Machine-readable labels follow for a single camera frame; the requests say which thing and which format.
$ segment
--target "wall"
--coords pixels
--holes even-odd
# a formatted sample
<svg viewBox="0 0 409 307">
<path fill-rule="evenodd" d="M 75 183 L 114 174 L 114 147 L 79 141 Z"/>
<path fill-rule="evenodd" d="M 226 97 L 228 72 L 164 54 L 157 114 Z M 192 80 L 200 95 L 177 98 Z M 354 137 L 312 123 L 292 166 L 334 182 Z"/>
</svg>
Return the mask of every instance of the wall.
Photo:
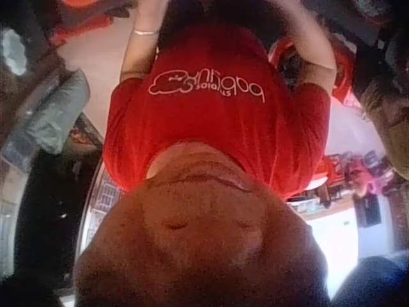
<svg viewBox="0 0 409 307">
<path fill-rule="evenodd" d="M 382 195 L 378 196 L 378 201 L 382 222 L 369 228 L 358 228 L 359 258 L 388 255 L 394 251 L 394 234 L 389 201 Z"/>
</svg>

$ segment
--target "silver bracelet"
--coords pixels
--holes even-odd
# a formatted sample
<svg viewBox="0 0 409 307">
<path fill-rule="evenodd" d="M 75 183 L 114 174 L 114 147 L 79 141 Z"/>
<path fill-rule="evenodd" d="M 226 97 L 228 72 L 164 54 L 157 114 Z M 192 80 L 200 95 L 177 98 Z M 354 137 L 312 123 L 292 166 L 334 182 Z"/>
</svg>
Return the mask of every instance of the silver bracelet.
<svg viewBox="0 0 409 307">
<path fill-rule="evenodd" d="M 157 31 L 140 31 L 140 30 L 132 29 L 132 32 L 135 33 L 136 35 L 141 35 L 141 36 L 149 36 L 149 35 L 159 34 L 159 30 L 157 30 Z"/>
</svg>

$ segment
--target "shirt sleeve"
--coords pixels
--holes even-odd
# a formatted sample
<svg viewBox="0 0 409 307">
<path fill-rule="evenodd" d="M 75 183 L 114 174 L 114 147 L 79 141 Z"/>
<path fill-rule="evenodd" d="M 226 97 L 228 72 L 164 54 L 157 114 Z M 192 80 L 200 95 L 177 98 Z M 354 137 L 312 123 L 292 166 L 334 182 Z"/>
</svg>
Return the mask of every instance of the shirt sleeve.
<svg viewBox="0 0 409 307">
<path fill-rule="evenodd" d="M 129 186 L 129 161 L 125 115 L 135 92 L 143 80 L 131 78 L 120 83 L 112 93 L 107 134 L 104 143 L 104 163 L 111 178 L 124 190 Z"/>
<path fill-rule="evenodd" d="M 295 112 L 293 140 L 293 175 L 290 197 L 304 191 L 322 159 L 328 139 L 331 99 L 320 86 L 300 85 L 293 94 Z"/>
</svg>

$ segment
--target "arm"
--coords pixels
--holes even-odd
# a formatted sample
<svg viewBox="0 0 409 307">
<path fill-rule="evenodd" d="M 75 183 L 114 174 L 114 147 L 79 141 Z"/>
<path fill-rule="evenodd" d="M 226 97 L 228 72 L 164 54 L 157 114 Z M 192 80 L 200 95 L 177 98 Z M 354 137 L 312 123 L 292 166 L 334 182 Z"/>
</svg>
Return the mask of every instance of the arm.
<svg viewBox="0 0 409 307">
<path fill-rule="evenodd" d="M 123 58 L 120 81 L 140 78 L 150 73 L 155 61 L 159 30 L 166 14 L 169 0 L 138 0 L 134 29 L 157 31 L 154 35 L 131 33 Z"/>
<path fill-rule="evenodd" d="M 268 0 L 278 12 L 288 36 L 305 61 L 298 83 L 314 83 L 330 95 L 335 84 L 337 65 L 325 32 L 299 0 Z"/>
</svg>

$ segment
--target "red t-shirt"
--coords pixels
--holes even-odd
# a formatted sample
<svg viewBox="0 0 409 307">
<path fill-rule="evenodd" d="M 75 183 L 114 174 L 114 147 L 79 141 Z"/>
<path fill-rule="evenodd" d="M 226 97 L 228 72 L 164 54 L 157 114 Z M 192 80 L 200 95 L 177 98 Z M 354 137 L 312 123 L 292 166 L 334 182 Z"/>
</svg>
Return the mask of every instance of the red t-shirt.
<svg viewBox="0 0 409 307">
<path fill-rule="evenodd" d="M 317 85 L 291 94 L 248 30 L 200 24 L 175 37 L 146 79 L 114 90 L 104 161 L 129 191 L 158 153 L 201 141 L 287 198 L 309 184 L 323 157 L 329 110 Z"/>
</svg>

